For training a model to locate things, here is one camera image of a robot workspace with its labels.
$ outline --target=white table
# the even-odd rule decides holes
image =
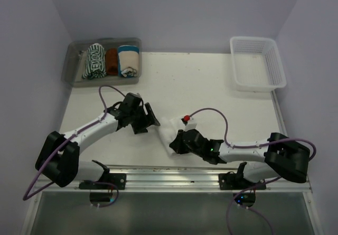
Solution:
[[[139,83],[119,86],[124,92],[140,93],[156,117],[174,118],[199,108],[221,110],[229,121],[228,140],[252,141],[278,132],[279,118],[270,93],[240,92],[232,88],[229,54],[143,53]],[[122,96],[110,88],[103,91],[107,106]],[[96,118],[103,111],[98,88],[73,88],[60,132],[70,131]],[[212,111],[196,115],[204,137],[222,139],[224,121]],[[108,135],[85,150],[82,161],[107,165],[215,167],[193,155],[169,158],[155,129],[134,135],[131,127]],[[237,167],[238,163],[220,167]]]

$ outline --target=rolled brown cloth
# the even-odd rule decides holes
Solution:
[[[118,75],[118,55],[117,49],[109,49],[105,55],[106,59],[106,73],[107,75]]]

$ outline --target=striped towel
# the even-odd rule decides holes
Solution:
[[[103,78],[106,75],[105,49],[99,43],[95,43],[87,50],[86,70],[82,78]]]

